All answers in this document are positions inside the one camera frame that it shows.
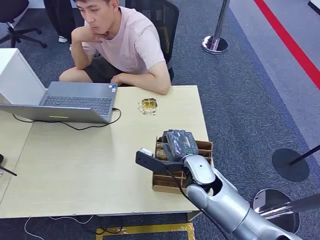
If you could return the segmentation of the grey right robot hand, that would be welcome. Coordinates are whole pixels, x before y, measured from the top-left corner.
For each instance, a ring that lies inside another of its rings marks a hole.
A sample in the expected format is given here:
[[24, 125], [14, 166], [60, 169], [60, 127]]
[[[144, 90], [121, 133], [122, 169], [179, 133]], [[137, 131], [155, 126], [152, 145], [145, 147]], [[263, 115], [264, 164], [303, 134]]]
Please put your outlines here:
[[169, 129], [164, 131], [162, 142], [166, 159], [178, 162], [188, 155], [198, 155], [198, 148], [194, 136], [186, 130]]

